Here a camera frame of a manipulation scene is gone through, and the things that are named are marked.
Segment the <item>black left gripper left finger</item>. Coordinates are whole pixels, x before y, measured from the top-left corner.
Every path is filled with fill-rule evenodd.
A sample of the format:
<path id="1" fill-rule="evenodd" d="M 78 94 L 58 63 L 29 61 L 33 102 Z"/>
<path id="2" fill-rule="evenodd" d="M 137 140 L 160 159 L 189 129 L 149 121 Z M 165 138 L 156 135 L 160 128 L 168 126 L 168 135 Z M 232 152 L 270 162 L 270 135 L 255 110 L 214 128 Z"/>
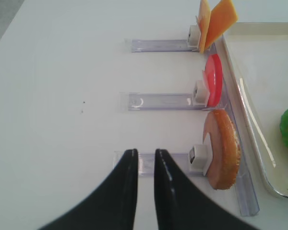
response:
<path id="1" fill-rule="evenodd" d="M 137 194 L 138 151 L 129 149 L 94 192 L 43 229 L 132 230 Z"/>

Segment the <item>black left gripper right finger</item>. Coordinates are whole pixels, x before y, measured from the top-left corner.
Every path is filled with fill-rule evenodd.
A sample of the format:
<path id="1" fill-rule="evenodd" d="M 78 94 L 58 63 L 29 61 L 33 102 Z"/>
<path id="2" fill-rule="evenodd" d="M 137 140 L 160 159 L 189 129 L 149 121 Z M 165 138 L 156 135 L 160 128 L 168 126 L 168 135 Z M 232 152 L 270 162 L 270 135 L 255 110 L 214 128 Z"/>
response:
<path id="1" fill-rule="evenodd" d="M 166 149 L 155 151 L 154 199 L 160 230 L 253 230 L 207 197 Z"/>

